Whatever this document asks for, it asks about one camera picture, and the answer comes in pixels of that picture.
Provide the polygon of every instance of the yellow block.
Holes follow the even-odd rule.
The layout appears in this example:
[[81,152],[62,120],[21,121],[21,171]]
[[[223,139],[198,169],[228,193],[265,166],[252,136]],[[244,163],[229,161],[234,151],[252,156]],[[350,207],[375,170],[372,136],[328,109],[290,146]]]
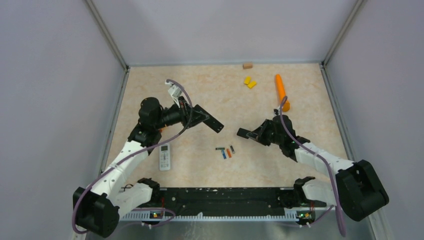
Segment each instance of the yellow block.
[[251,89],[256,85],[255,81],[251,81],[247,86]]
[[244,84],[248,85],[251,82],[251,77],[247,76],[246,79],[244,80]]

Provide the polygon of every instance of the gray wall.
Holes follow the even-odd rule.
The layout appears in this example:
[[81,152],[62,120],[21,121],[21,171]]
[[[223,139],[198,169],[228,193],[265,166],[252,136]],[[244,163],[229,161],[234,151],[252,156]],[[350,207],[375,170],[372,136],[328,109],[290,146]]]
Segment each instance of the gray wall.
[[424,1],[368,1],[329,65],[358,158],[390,197],[396,239],[422,239]]
[[356,0],[95,0],[129,65],[321,61]]
[[0,2],[0,239],[71,237],[122,77],[82,0]]

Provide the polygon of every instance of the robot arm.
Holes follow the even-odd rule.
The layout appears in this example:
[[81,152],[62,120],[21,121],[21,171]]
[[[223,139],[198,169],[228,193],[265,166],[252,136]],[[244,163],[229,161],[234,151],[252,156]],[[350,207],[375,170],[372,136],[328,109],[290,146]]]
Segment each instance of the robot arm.
[[119,162],[132,153],[157,145],[162,137],[160,129],[177,123],[182,123],[187,129],[205,123],[216,133],[223,129],[224,125],[202,107],[191,107],[184,97],[180,96],[181,89],[168,81],[166,83],[170,85],[168,92],[175,103],[170,108],[163,108],[158,99],[145,98],[138,111],[137,125],[129,134],[128,141],[119,155],[105,170],[110,172],[100,178],[83,197],[85,188],[79,187],[74,192],[74,208],[82,197],[76,209],[75,223],[78,226],[106,238],[115,230],[120,217],[151,200],[153,190],[159,185],[149,179],[139,180],[124,192],[120,192],[120,189],[153,149],[136,154],[121,164]]
[[[365,160],[353,162],[334,156],[318,148],[308,139],[296,136],[292,121],[288,116],[283,115],[283,121],[291,135],[316,154],[311,154],[301,148],[288,136],[279,115],[272,120],[266,119],[261,126],[253,131],[240,128],[237,135],[252,139],[265,146],[277,144],[286,157],[298,163],[309,165],[318,172],[329,176],[326,165],[317,157],[317,154],[324,157],[330,165],[331,174],[335,175],[337,192],[343,211],[357,222],[389,203],[389,197],[369,162]],[[317,200],[329,205],[336,205],[333,188],[328,182],[317,180],[314,177],[306,177],[297,179],[294,183],[294,189],[305,200]]]

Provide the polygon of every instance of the orange cylinder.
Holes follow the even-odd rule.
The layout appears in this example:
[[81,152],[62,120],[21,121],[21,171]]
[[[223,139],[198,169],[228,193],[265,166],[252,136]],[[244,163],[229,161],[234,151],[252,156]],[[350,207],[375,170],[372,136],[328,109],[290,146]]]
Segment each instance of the orange cylinder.
[[[284,96],[286,96],[286,91],[284,90],[283,80],[279,74],[275,75],[275,88],[277,90],[278,105],[280,105]],[[282,106],[283,112],[287,112],[288,110],[290,110],[289,100],[285,101],[284,105]]]

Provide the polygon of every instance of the small wooden block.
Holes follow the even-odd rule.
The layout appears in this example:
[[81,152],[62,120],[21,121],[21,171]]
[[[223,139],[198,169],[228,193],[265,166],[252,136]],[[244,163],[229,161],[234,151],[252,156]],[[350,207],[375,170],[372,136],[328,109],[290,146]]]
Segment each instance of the small wooden block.
[[253,63],[252,62],[245,62],[243,63],[243,69],[251,69],[253,68]]

